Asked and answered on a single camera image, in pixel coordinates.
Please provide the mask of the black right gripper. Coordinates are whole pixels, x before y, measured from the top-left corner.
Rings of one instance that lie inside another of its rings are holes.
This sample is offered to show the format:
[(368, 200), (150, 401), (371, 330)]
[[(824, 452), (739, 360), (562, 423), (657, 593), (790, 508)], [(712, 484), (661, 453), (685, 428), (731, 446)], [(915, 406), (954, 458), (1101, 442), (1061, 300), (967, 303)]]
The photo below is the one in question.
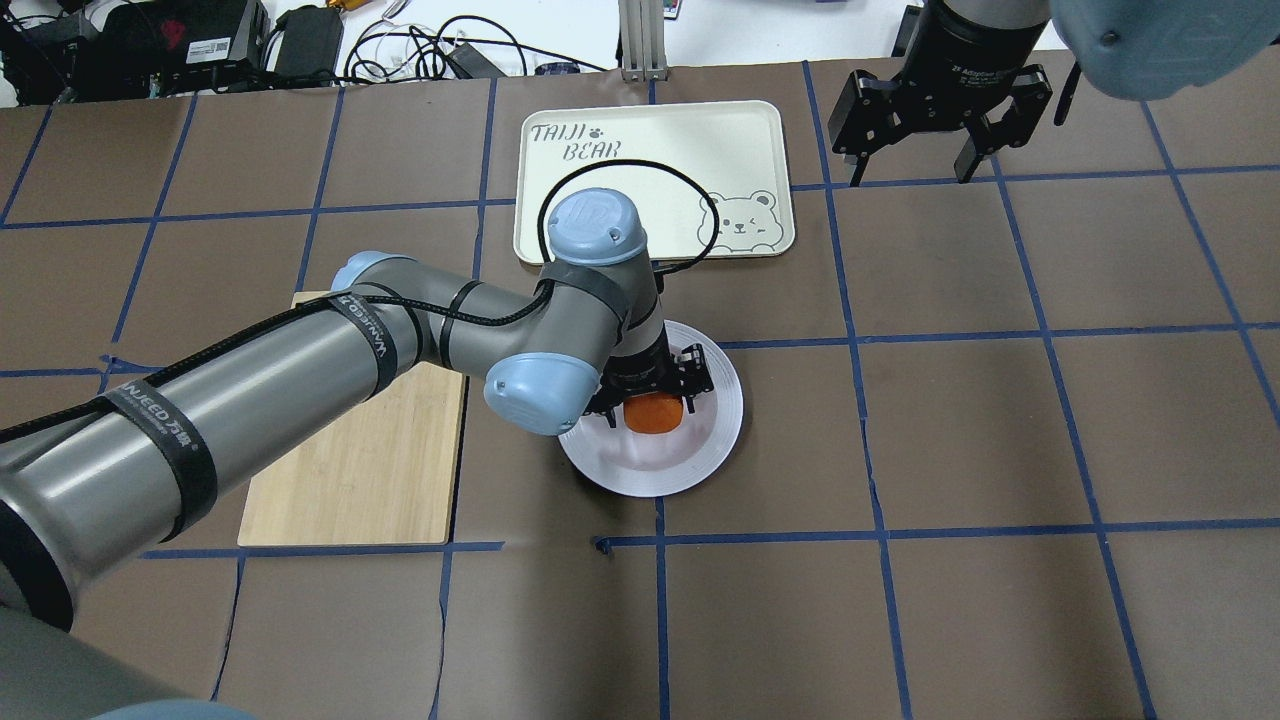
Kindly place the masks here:
[(849, 74), (827, 123), (849, 156), (850, 187), (870, 159), (909, 135), (965, 129), (957, 183), (1005, 146), (1024, 145), (1053, 96), (1029, 55), (1050, 22), (1047, 1), (927, 1), (901, 68), (890, 79)]

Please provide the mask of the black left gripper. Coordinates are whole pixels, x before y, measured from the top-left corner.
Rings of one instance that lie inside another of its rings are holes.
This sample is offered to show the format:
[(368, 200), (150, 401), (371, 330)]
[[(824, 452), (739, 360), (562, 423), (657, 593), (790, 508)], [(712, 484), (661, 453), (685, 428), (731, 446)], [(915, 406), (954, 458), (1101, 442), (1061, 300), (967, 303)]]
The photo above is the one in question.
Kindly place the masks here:
[(608, 357), (599, 387), (588, 401), (585, 416), (603, 416), (611, 429), (620, 427), (623, 401), (652, 392), (676, 395), (687, 414), (696, 414), (695, 398), (716, 388), (705, 348), (695, 342), (680, 351), (669, 343), (668, 325), (644, 350)]

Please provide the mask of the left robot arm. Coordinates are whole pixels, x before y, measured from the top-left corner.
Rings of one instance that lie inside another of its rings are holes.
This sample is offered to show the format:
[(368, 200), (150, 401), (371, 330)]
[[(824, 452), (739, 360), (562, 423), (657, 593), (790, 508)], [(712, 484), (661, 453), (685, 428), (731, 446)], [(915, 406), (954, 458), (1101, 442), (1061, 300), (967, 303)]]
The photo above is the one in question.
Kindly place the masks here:
[(489, 407), (561, 436), (636, 397), (692, 410), (716, 384), (669, 348), (634, 201), (544, 200), (531, 297), (388, 252), (330, 293), (142, 379), (3, 430), (3, 716), (239, 719), (70, 634), (82, 592), (206, 518), (237, 486), (421, 363), (483, 382)]

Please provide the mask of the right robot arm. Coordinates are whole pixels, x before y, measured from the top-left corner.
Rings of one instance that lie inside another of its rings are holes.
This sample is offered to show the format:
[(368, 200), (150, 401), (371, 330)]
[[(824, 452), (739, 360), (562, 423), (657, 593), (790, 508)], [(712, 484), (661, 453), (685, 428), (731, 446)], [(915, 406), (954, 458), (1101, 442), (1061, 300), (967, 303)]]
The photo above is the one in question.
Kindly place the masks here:
[(829, 146), (858, 186), (881, 149), (963, 131), (954, 174), (966, 183), (1048, 108), (1062, 124), (1082, 79), (1121, 100), (1171, 97), (1234, 72), (1277, 29), (1275, 1), (927, 1), (896, 76), (850, 73)]

